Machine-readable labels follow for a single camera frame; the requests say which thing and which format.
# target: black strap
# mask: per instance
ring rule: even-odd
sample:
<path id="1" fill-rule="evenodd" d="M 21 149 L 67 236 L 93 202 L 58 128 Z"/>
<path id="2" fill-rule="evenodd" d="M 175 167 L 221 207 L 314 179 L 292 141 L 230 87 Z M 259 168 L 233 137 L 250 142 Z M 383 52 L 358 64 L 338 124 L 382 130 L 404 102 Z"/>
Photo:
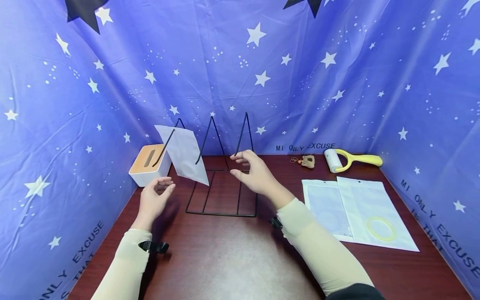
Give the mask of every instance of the black strap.
<path id="1" fill-rule="evenodd" d="M 159 244 L 157 244 L 149 240 L 146 240 L 138 244 L 138 246 L 145 251 L 150 250 L 160 254 L 164 254 L 168 250 L 168 244 L 165 242 L 160 242 Z"/>
<path id="2" fill-rule="evenodd" d="M 278 220 L 277 217 L 273 217 L 270 219 L 270 224 L 272 224 L 274 229 L 282 229 L 283 224 Z"/>

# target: black metal book stand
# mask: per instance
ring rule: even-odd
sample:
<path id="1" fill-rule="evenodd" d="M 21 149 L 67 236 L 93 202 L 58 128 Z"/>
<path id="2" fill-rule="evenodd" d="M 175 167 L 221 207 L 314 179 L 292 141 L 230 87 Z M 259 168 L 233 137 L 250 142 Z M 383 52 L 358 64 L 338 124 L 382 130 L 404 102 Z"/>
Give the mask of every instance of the black metal book stand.
<path id="1" fill-rule="evenodd" d="M 239 148 L 240 148 L 240 142 L 241 142 L 241 138 L 242 138 L 242 135 L 243 135 L 243 130 L 245 128 L 245 122 L 247 123 L 248 125 L 248 133 L 249 133 L 249 137 L 250 137 L 250 145 L 252 146 L 252 151 L 253 150 L 253 140 L 252 140 L 252 131 L 250 130 L 250 121 L 248 119 L 248 113 L 245 112 L 245 117 L 243 118 L 243 124 L 242 124 L 242 127 L 241 127 L 241 132 L 240 132 L 240 138 L 239 138 L 239 142 L 237 144 L 237 150 L 235 151 L 235 154 L 238 153 L 239 151 Z M 175 126 L 174 127 L 177 127 L 178 124 L 181 123 L 182 127 L 185 129 L 185 125 L 183 125 L 183 121 L 179 118 L 177 120 L 177 123 L 175 123 Z M 206 213 L 205 212 L 205 208 L 207 206 L 207 202 L 208 202 L 208 196 L 210 195 L 210 191 L 212 189 L 212 185 L 214 183 L 214 179 L 215 179 L 215 174 L 217 172 L 230 172 L 230 169 L 228 167 L 228 161 L 227 161 L 227 156 L 225 155 L 225 151 L 223 149 L 223 145 L 222 145 L 222 141 L 220 140 L 220 135 L 218 134 L 218 129 L 217 129 L 217 126 L 215 124 L 215 120 L 213 117 L 210 117 L 210 122 L 208 123 L 208 127 L 207 127 L 207 132 L 205 134 L 205 138 L 204 138 L 204 142 L 202 144 L 202 148 L 200 149 L 200 153 L 198 155 L 198 158 L 197 158 L 197 161 L 195 162 L 195 164 L 198 164 L 198 162 L 200 161 L 200 158 L 202 157 L 202 152 L 204 150 L 204 147 L 205 147 L 205 142 L 207 140 L 207 136 L 208 136 L 208 132 L 210 130 L 210 126 L 213 124 L 214 128 L 215 128 L 215 132 L 216 132 L 216 136 L 218 138 L 218 142 L 220 143 L 220 148 L 222 149 L 222 154 L 223 154 L 223 158 L 225 160 L 225 166 L 226 168 L 225 169 L 206 169 L 206 171 L 212 171 L 213 172 L 213 176 L 212 176 L 212 179 L 210 180 L 210 185 L 208 187 L 208 192 L 207 192 L 207 197 L 205 199 L 205 203 L 204 203 L 204 206 L 203 206 L 203 209 L 202 211 L 191 211 L 189 210 L 189 206 L 190 206 L 190 202 L 192 201 L 192 197 L 193 197 L 193 194 L 195 193 L 195 188 L 197 187 L 197 182 L 195 182 L 195 185 L 193 186 L 193 191 L 190 195 L 190 198 L 188 200 L 188 204 L 187 204 L 187 207 L 185 208 L 185 212 L 187 214 L 198 214 L 198 215 L 211 215 L 211 216 L 243 216 L 243 217 L 256 217 L 257 216 L 257 206 L 258 206 L 258 194 L 255 194 L 255 212 L 254 214 L 239 214 L 239 209 L 240 209 L 240 193 L 241 193 L 241 188 L 242 188 L 242 184 L 243 183 L 240 183 L 240 188 L 239 188 L 239 195 L 238 195 L 238 198 L 237 198 L 237 213 L 236 214 L 220 214 L 220 213 Z M 167 145 L 170 141 L 170 138 L 172 137 L 173 133 L 174 133 L 175 129 L 172 130 L 172 133 L 170 134 L 170 136 L 168 137 L 167 141 L 165 142 L 164 144 L 164 147 L 163 147 L 163 150 L 162 150 L 162 153 L 160 154 L 160 156 L 158 157 L 158 160 L 152 165 L 153 167 L 160 161 L 160 158 L 162 157 L 163 155 L 163 152 L 165 151 L 165 149 L 167 148 Z M 242 172 L 244 173 L 248 173 L 249 171 L 247 170 L 243 170 Z"/>

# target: wooden lid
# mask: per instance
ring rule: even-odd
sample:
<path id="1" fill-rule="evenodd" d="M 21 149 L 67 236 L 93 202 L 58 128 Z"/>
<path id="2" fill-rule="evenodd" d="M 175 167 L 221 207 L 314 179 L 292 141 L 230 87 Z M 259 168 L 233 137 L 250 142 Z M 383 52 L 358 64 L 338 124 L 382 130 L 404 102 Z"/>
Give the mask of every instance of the wooden lid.
<path id="1" fill-rule="evenodd" d="M 152 165 L 157 161 L 158 157 L 162 153 L 163 148 L 163 144 L 143 146 L 137 158 L 133 162 L 129 174 L 156 172 L 160 167 L 162 160 L 160 160 L 155 167 Z"/>

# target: wooden table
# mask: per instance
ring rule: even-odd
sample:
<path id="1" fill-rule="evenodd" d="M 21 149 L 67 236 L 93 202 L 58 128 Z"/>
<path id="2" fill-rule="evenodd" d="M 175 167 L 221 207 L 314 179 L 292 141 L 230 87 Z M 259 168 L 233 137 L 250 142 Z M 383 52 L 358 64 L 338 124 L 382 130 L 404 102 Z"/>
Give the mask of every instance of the wooden table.
<path id="1" fill-rule="evenodd" d="M 263 156 L 280 183 L 303 201 L 301 179 L 335 180 L 323 156 L 315 169 L 290 163 L 290 156 Z M 204 157 L 207 169 L 225 168 L 221 156 Z M 185 213 L 194 182 L 170 175 L 177 184 L 154 239 L 170 244 L 165 255 L 151 255 L 144 274 L 141 298 L 145 300 L 310 300 L 323 293 L 302 258 L 268 223 L 275 215 L 270 203 L 259 196 L 258 216 L 231 217 Z M 384 183 L 420 252 L 408 252 L 344 243 L 367 270 L 376 287 L 389 300 L 470 299 L 449 266 L 427 238 L 381 171 L 354 164 L 343 177 Z M 206 211 L 233 212 L 240 184 L 228 173 L 217 172 Z M 190 209 L 202 209 L 208 188 L 197 185 Z M 115 250 L 136 217 L 138 189 L 69 296 L 89 299 L 110 265 Z M 242 188 L 240 212 L 252 209 L 253 194 Z"/>

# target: white tissue box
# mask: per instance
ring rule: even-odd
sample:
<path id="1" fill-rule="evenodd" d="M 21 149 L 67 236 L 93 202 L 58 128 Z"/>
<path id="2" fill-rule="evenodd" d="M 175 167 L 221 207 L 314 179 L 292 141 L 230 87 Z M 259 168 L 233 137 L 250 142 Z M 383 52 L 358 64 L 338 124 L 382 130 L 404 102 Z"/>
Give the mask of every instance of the white tissue box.
<path id="1" fill-rule="evenodd" d="M 168 176 L 172 161 L 166 150 L 162 154 L 162 157 L 160 157 L 158 163 L 153 166 L 162 153 L 163 148 L 163 144 L 156 144 L 143 146 L 140 150 L 140 153 L 128 172 L 139 187 L 145 187 L 157 177 Z"/>

